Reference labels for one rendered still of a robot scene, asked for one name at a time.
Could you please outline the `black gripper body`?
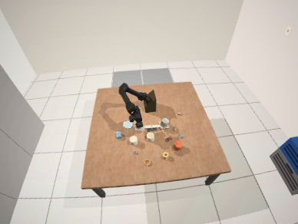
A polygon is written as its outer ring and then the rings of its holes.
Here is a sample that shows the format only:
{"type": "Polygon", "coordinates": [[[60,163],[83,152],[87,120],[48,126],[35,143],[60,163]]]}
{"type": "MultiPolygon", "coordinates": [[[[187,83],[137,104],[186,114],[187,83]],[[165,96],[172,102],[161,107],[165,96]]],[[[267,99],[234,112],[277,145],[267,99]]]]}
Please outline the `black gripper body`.
{"type": "Polygon", "coordinates": [[[142,122],[136,123],[136,128],[139,128],[139,127],[143,127],[143,123],[142,122]]]}

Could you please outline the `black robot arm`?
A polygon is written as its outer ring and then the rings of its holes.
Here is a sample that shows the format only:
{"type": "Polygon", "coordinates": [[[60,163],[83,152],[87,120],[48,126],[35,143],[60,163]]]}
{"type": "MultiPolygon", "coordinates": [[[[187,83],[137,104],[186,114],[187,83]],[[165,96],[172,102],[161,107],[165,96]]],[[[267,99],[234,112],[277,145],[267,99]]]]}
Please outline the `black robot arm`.
{"type": "Polygon", "coordinates": [[[151,98],[147,96],[147,93],[137,92],[129,88],[126,83],[123,83],[118,89],[118,93],[121,95],[122,99],[126,104],[127,112],[130,114],[129,121],[132,123],[135,120],[137,123],[140,123],[142,121],[140,108],[138,106],[135,106],[133,103],[131,103],[131,101],[129,100],[125,92],[128,92],[129,94],[133,94],[138,98],[138,100],[146,101],[146,104],[151,100],[151,98]]]}

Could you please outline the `orange cylinder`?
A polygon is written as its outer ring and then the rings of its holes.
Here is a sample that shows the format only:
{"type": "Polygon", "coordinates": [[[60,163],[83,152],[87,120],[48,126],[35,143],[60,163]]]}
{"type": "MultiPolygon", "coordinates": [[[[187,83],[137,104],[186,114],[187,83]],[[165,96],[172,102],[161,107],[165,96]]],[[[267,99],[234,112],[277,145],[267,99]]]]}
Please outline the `orange cylinder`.
{"type": "Polygon", "coordinates": [[[181,143],[181,141],[178,140],[177,142],[175,142],[174,149],[175,149],[176,151],[181,150],[181,147],[182,147],[182,143],[181,143]]]}

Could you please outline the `white round dish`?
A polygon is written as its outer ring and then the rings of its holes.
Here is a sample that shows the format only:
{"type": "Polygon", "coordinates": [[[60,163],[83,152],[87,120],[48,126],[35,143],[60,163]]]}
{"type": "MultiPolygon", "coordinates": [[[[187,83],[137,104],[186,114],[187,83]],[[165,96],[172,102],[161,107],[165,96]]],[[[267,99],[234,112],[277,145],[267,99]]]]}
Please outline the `white round dish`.
{"type": "Polygon", "coordinates": [[[131,122],[128,120],[128,121],[125,121],[125,122],[123,123],[123,126],[124,126],[124,128],[129,129],[129,128],[131,128],[131,127],[133,126],[133,123],[131,123],[131,122]]]}

